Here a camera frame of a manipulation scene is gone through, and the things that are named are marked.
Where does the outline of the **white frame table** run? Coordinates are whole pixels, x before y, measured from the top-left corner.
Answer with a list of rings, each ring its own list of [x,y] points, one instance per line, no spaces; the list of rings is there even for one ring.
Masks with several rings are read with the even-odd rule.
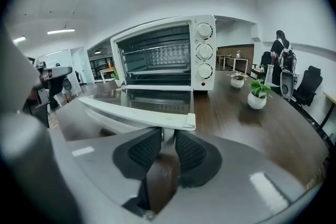
[[[245,58],[237,58],[237,57],[229,57],[229,56],[224,56],[223,58],[223,70],[225,70],[226,67],[226,60],[227,59],[231,59],[233,60],[233,71],[235,71],[236,69],[236,61],[244,61],[245,62],[245,71],[244,74],[247,74],[247,68],[248,68],[248,59]]]

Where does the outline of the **white glass oven door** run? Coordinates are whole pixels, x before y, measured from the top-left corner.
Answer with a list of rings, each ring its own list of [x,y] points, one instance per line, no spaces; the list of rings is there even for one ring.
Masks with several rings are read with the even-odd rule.
[[[194,131],[193,91],[117,88],[79,101],[95,113],[125,124]]]

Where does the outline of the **round white oven knob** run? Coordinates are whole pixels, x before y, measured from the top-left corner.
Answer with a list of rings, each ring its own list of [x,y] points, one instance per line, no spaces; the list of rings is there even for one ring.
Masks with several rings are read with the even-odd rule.
[[[213,28],[208,23],[200,23],[196,26],[195,32],[200,38],[208,40],[213,35]]]
[[[209,79],[213,74],[213,68],[211,65],[203,63],[197,67],[196,72],[202,79]]]
[[[196,48],[196,56],[200,60],[209,60],[213,55],[213,48],[210,44],[200,44]]]

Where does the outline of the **white toaster oven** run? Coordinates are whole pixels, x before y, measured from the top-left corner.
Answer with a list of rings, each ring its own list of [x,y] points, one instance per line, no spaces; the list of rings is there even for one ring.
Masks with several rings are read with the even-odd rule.
[[[208,23],[213,35],[200,38],[195,28]],[[210,91],[216,66],[216,25],[214,15],[171,17],[126,30],[110,39],[114,67],[119,80],[129,89]],[[196,48],[210,44],[213,55],[200,60]],[[213,74],[202,79],[196,72],[203,63],[212,66]]]

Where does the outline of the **pale pink potted plant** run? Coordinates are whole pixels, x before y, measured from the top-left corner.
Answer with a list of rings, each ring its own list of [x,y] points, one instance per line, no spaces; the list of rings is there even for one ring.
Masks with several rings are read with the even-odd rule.
[[[230,76],[230,85],[236,89],[242,88],[248,77],[247,74],[237,71],[232,74],[228,74],[228,76]]]

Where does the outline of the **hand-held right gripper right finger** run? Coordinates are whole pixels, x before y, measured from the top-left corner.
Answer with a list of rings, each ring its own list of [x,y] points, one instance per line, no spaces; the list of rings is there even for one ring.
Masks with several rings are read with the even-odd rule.
[[[169,219],[296,219],[319,191],[224,138],[177,131],[175,149],[181,173]]]

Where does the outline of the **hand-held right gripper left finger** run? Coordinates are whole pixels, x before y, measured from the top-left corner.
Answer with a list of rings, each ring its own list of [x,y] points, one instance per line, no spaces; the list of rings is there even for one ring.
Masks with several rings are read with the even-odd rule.
[[[78,140],[67,145],[84,174],[118,205],[148,206],[146,175],[162,143],[159,127]]]

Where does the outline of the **leafy green potted plant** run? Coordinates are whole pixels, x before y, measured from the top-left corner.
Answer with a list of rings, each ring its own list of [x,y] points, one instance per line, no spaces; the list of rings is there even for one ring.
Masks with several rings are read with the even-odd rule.
[[[271,88],[264,84],[264,80],[257,79],[250,84],[251,91],[247,97],[248,105],[254,110],[262,109],[267,102],[267,97],[270,95]]]

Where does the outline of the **wood desk white legs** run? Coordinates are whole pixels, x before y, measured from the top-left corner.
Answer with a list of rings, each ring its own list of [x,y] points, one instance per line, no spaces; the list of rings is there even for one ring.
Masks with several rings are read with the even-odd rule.
[[[331,114],[332,114],[332,112],[333,112],[333,109],[334,109],[335,106],[336,106],[336,98],[335,98],[332,94],[329,94],[329,93],[327,93],[327,92],[324,92],[323,94],[325,95],[325,97],[326,97],[329,101],[331,101],[331,106],[330,106],[330,108],[329,108],[329,110],[328,110],[328,112],[327,112],[327,114],[326,114],[326,116],[325,116],[325,118],[324,118],[324,120],[323,120],[323,122],[322,122],[322,125],[325,125],[326,122],[328,121],[329,117],[331,116]]]
[[[105,78],[106,74],[109,74],[111,76],[111,78],[106,79]],[[103,83],[115,80],[115,74],[114,74],[114,69],[113,68],[108,68],[108,69],[101,70],[100,75],[101,75],[101,80],[102,80]]]

